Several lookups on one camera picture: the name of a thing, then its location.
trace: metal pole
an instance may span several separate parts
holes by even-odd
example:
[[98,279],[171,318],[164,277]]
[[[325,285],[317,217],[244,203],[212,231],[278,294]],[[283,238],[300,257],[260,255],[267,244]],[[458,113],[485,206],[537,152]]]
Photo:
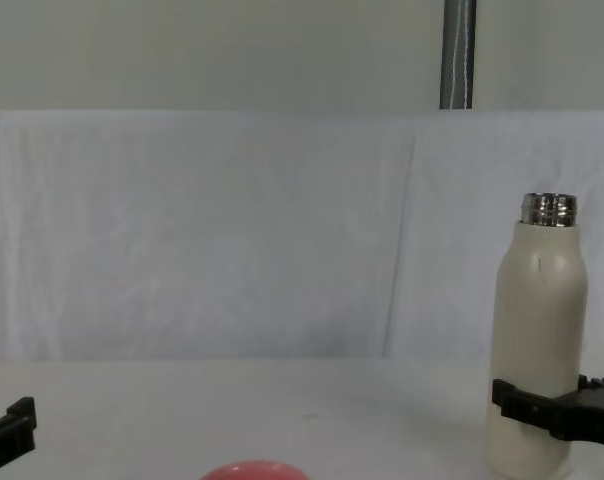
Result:
[[473,105],[473,53],[477,0],[445,0],[440,108]]

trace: white fabric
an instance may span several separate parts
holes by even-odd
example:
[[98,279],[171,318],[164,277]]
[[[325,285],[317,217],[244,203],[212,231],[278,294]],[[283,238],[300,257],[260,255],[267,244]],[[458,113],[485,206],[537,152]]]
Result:
[[380,355],[409,124],[0,113],[0,358]]
[[583,359],[604,360],[604,113],[437,116],[417,137],[391,352],[487,359],[498,264],[522,194],[578,196]]
[[486,359],[534,190],[604,358],[604,113],[0,113],[0,358]]

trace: black bracket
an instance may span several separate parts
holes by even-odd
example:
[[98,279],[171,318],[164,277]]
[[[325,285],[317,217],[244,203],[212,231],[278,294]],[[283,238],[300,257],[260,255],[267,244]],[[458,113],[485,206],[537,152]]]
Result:
[[0,468],[35,449],[36,427],[33,398],[25,397],[6,410],[0,418]]
[[604,378],[580,375],[577,390],[546,398],[518,390],[504,380],[493,380],[492,402],[502,416],[548,430],[558,440],[604,445]]

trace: stainless steel bottle neck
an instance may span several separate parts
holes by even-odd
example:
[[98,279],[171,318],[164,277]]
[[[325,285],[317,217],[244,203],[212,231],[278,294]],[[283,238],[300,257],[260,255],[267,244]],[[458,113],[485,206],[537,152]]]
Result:
[[521,222],[543,227],[572,227],[578,201],[564,193],[527,193],[522,202]]

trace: wall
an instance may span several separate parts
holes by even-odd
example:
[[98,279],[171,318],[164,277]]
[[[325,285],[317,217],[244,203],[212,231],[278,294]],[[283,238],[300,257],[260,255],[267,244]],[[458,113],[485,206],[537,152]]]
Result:
[[479,0],[474,106],[604,109],[604,0]]
[[443,3],[0,0],[0,109],[436,109]]

